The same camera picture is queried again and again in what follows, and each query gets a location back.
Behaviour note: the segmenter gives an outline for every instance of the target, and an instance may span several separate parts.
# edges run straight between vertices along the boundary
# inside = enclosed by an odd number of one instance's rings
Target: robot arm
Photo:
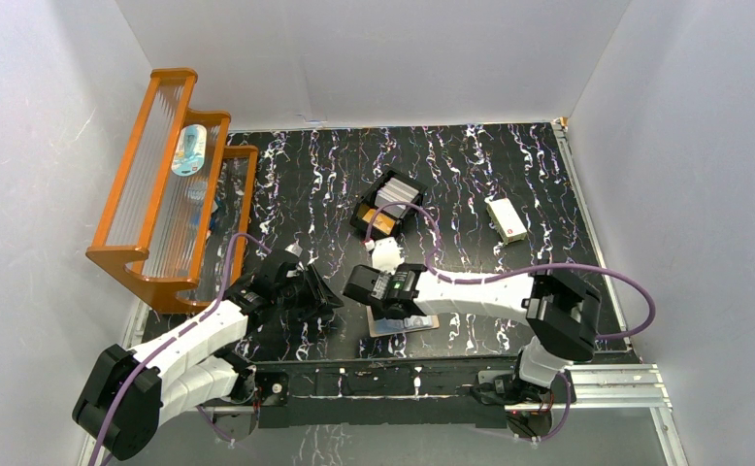
[[[230,286],[208,316],[194,316],[171,331],[126,350],[112,345],[98,357],[72,412],[92,436],[100,431],[115,393],[129,374],[156,354],[126,390],[104,440],[115,458],[137,454],[167,420],[214,398],[247,401],[254,393],[254,367],[227,348],[276,309],[305,320],[332,315],[343,302],[299,249],[273,250],[252,274]]]
[[[356,266],[344,289],[344,296],[370,306],[375,319],[459,313],[527,323],[535,337],[521,349],[517,372],[509,382],[539,390],[548,389],[564,367],[589,361],[594,355],[600,294],[572,272],[554,270],[478,285],[453,284],[430,274],[422,264],[399,263],[400,254],[393,252],[397,245],[383,241],[373,251],[373,265],[378,268]]]

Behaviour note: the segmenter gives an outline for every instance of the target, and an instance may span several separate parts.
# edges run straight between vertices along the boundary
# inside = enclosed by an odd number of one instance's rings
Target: white enclosure wall
[[[232,128],[568,116],[629,0],[118,0]]]
[[[755,464],[755,1],[634,0],[570,128],[607,262],[660,304],[636,343],[690,463]]]
[[[135,299],[88,259],[148,83],[111,0],[0,2],[0,464],[75,464],[72,408]]]

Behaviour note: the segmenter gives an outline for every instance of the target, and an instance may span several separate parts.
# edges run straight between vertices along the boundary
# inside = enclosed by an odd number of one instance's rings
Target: wooden shelf
[[[223,160],[248,158],[240,231],[246,231],[254,189],[257,148],[226,147],[231,117],[188,107],[197,74],[187,68],[155,70],[86,256],[157,312],[191,314],[208,302],[180,298],[201,274],[212,202]],[[172,173],[181,130],[207,128],[204,166]],[[242,271],[246,241],[238,243],[232,278]]]

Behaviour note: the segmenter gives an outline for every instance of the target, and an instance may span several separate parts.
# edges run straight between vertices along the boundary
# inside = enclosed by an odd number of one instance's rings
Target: black marbled surface
[[[338,293],[354,265],[369,263],[361,234],[348,224],[354,202],[389,165],[430,186],[424,207],[443,232],[445,251],[439,258],[447,271],[500,272],[541,258],[597,264],[549,123],[238,133],[230,144],[260,148],[249,233],[270,247],[297,241],[303,259]],[[232,186],[242,182],[243,171],[227,164],[218,197],[232,198],[226,189],[236,192]],[[529,230],[526,241],[502,245],[485,211],[488,196],[511,200]],[[231,201],[227,208],[233,208]],[[209,241],[222,243],[208,246],[211,265],[204,264],[215,276],[225,237],[215,233]],[[421,262],[433,236],[419,218],[399,242],[407,261]],[[260,257],[247,249],[245,270]],[[601,277],[586,280],[608,296]],[[514,354],[532,337],[525,324],[506,319],[444,315],[436,330],[372,338],[365,307],[344,300],[329,323],[273,316],[249,329],[237,351],[255,361]],[[149,316],[145,340],[183,319]],[[616,331],[617,318],[606,299],[600,333]],[[623,342],[604,347],[623,349]]]

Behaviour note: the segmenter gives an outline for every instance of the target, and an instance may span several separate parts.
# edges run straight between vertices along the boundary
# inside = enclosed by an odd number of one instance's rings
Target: small white box
[[[486,199],[486,211],[492,216],[495,228],[501,234],[505,245],[526,238],[526,227],[508,198],[497,201]]]

